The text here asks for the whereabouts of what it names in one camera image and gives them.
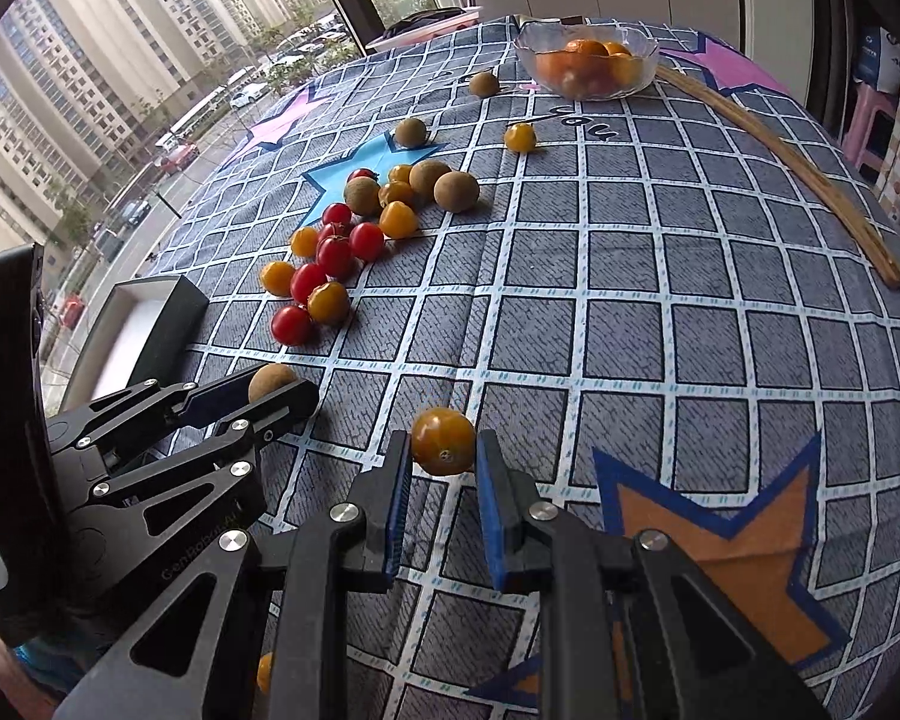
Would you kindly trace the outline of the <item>red tomato lower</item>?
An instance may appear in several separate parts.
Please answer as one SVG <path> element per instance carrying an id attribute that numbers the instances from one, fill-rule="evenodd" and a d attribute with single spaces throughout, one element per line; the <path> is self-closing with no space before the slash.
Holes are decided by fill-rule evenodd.
<path id="1" fill-rule="evenodd" d="M 290 280 L 290 297 L 299 305 L 307 305 L 310 294 L 327 281 L 326 271 L 319 263 L 304 263 Z"/>

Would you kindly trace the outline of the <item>yellow tomato mid cluster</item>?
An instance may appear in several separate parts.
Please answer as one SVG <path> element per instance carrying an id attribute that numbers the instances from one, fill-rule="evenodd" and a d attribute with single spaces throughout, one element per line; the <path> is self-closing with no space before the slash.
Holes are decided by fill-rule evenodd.
<path id="1" fill-rule="evenodd" d="M 414 193 L 413 187 L 411 187 L 409 182 L 390 181 L 379 187 L 379 204 L 382 208 L 393 202 L 414 206 L 415 198 L 416 193 Z"/>

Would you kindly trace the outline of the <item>red tomato with stem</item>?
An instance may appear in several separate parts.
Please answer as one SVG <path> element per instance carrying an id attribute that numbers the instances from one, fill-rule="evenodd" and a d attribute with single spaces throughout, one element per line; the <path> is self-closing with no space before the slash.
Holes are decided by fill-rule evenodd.
<path id="1" fill-rule="evenodd" d="M 356 268 L 356 255 L 352 254 L 349 239 L 343 236 L 326 238 L 318 245 L 317 263 L 333 280 L 346 281 Z"/>

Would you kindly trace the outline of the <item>red tomato cluster right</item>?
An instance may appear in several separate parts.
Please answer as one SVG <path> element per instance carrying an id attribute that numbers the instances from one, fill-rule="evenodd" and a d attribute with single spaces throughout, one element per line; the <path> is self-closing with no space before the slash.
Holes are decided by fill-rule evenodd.
<path id="1" fill-rule="evenodd" d="M 349 247 L 356 259 L 363 262 L 375 262 L 382 256 L 386 247 L 383 231 L 374 223 L 357 224 L 349 232 Z"/>

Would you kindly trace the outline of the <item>brown longan left cluster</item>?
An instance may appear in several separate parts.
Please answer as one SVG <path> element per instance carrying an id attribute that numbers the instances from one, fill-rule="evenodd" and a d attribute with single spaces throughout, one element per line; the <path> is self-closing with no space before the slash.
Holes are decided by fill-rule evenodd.
<path id="1" fill-rule="evenodd" d="M 352 177 L 351 181 L 347 181 L 344 186 L 344 203 L 351 208 L 354 215 L 372 218 L 382 210 L 379 192 L 380 186 L 372 177 Z"/>

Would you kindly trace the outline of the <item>dark green open box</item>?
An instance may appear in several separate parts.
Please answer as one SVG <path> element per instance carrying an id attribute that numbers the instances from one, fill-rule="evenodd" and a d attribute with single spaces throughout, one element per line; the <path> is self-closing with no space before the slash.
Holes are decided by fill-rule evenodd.
<path id="1" fill-rule="evenodd" d="M 80 348 L 59 409 L 144 380 L 169 383 L 176 356 L 208 305 L 208 296 L 183 275 L 116 283 Z"/>

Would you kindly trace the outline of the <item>pink tray on sill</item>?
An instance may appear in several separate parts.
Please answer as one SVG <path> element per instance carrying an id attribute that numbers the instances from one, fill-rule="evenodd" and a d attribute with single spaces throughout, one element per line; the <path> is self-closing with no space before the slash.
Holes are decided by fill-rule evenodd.
<path id="1" fill-rule="evenodd" d="M 387 50 L 401 49 L 427 43 L 434 37 L 475 26 L 481 16 L 481 8 L 437 8 L 408 16 L 388 28 L 380 37 L 365 44 L 367 54 L 383 54 Z"/>

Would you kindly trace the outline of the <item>yellow tomato left middle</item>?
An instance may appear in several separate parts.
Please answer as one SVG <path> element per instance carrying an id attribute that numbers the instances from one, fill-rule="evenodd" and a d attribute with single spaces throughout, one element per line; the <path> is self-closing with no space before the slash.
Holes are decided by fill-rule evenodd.
<path id="1" fill-rule="evenodd" d="M 297 259 L 315 259 L 317 257 L 320 232 L 313 226 L 302 226 L 290 238 L 290 252 Z"/>

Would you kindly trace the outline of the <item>red tomato lowest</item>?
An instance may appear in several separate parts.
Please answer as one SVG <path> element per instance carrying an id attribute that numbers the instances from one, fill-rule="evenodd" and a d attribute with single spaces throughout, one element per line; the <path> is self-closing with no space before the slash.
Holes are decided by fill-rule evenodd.
<path id="1" fill-rule="evenodd" d="M 307 346 L 315 333 L 315 322 L 300 305 L 284 305 L 272 316 L 272 338 L 283 346 Z"/>

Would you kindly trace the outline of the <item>yellow tomato left edge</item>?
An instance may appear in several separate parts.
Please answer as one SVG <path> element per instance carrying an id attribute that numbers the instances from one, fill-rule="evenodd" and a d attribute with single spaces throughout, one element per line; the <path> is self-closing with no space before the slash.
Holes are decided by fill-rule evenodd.
<path id="1" fill-rule="evenodd" d="M 261 288 L 276 298 L 290 298 L 294 275 L 295 268 L 292 263 L 285 260 L 268 262 L 260 270 Z"/>

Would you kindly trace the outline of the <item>clear glass bowl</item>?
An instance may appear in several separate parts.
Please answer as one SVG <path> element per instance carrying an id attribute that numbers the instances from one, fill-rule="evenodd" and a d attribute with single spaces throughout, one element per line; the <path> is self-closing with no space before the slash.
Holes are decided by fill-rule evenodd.
<path id="1" fill-rule="evenodd" d="M 660 47 L 635 28 L 528 20 L 514 39 L 523 70 L 567 101 L 612 101 L 655 78 Z"/>

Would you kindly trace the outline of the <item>lone yellow tomato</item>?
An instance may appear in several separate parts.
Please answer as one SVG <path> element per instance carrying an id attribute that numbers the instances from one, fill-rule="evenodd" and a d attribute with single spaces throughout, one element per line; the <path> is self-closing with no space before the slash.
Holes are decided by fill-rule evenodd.
<path id="1" fill-rule="evenodd" d="M 515 122 L 505 129 L 504 146 L 512 153 L 532 153 L 537 143 L 536 130 L 530 122 Z"/>

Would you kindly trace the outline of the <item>large yellow tomato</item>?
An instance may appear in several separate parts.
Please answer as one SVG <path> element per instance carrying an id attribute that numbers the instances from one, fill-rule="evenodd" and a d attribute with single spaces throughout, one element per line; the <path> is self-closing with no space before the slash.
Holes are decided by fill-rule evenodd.
<path id="1" fill-rule="evenodd" d="M 460 411 L 434 406 L 421 411 L 411 429 L 411 454 L 430 476 L 469 472 L 475 463 L 476 431 Z"/>

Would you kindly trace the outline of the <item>red tomato upper left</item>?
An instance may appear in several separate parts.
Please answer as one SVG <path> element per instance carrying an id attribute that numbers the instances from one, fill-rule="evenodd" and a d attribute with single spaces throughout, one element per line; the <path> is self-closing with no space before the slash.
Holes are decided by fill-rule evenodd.
<path id="1" fill-rule="evenodd" d="M 322 213 L 323 226 L 349 226 L 352 223 L 352 211 L 343 202 L 328 205 Z"/>

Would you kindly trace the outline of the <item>brown longan rightmost cluster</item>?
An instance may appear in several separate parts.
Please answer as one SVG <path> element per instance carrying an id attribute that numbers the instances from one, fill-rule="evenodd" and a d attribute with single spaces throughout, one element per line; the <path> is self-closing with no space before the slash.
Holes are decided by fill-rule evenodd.
<path id="1" fill-rule="evenodd" d="M 445 172 L 432 188 L 434 202 L 448 213 L 463 213 L 473 208 L 478 203 L 479 192 L 476 177 L 463 171 Z"/>

